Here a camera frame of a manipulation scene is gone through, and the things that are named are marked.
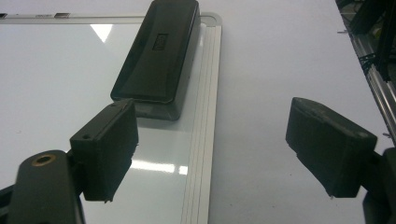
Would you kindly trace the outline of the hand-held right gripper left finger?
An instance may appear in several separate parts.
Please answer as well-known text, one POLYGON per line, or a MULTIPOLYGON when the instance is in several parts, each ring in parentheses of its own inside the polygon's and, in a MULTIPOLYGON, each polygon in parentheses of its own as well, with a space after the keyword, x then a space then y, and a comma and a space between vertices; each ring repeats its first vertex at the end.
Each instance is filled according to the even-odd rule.
POLYGON ((138 144, 134 101, 106 106, 70 138, 74 161, 84 170, 87 201, 112 201, 130 169, 138 144))

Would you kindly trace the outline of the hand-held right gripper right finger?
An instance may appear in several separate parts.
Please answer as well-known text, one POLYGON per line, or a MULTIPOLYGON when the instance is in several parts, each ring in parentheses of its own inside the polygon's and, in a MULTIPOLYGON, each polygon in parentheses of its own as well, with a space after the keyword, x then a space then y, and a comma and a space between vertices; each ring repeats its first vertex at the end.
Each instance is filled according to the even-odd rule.
POLYGON ((353 198, 377 137, 326 105, 294 97, 286 141, 328 195, 353 198))

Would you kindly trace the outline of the whiteboard with silver frame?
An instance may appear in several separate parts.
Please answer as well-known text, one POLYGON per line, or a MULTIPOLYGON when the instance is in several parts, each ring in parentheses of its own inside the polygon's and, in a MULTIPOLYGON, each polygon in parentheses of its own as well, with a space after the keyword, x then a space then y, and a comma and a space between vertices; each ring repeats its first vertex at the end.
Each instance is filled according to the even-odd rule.
MULTIPOLYGON (((0 19, 0 189, 22 161, 70 148, 107 106, 139 16, 6 15, 0 19)), ((132 165, 109 203, 85 202, 87 224, 208 224, 221 18, 201 17, 178 120, 141 119, 132 165)))

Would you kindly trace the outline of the black whiteboard eraser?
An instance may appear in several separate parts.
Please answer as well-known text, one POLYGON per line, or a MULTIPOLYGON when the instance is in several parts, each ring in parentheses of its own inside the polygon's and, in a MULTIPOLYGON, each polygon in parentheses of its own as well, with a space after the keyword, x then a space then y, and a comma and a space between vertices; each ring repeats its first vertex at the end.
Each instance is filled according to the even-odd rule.
POLYGON ((201 26, 197 0, 153 0, 110 93, 139 118, 177 120, 201 26))

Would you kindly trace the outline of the black metal stand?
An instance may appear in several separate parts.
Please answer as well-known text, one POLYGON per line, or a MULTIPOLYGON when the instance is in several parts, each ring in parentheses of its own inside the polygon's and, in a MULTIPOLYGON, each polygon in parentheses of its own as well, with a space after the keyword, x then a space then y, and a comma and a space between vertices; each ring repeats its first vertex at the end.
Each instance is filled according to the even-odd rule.
POLYGON ((384 81, 391 81, 389 64, 391 47, 396 37, 396 0, 364 0, 349 27, 353 35, 366 34, 381 15, 385 17, 374 56, 374 66, 384 81))

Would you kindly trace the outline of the aluminium floor rail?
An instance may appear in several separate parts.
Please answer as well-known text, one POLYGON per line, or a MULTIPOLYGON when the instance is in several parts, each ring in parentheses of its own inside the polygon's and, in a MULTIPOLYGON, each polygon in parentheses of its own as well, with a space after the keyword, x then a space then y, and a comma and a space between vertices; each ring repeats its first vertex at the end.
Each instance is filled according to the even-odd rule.
POLYGON ((388 128, 389 137, 396 146, 396 37, 390 54, 389 76, 384 81, 374 66, 374 56, 382 30, 385 15, 381 15, 370 31, 363 35, 353 35, 349 27, 364 0, 337 0, 336 4, 346 26, 346 33, 356 51, 361 69, 375 98, 379 111, 388 128))

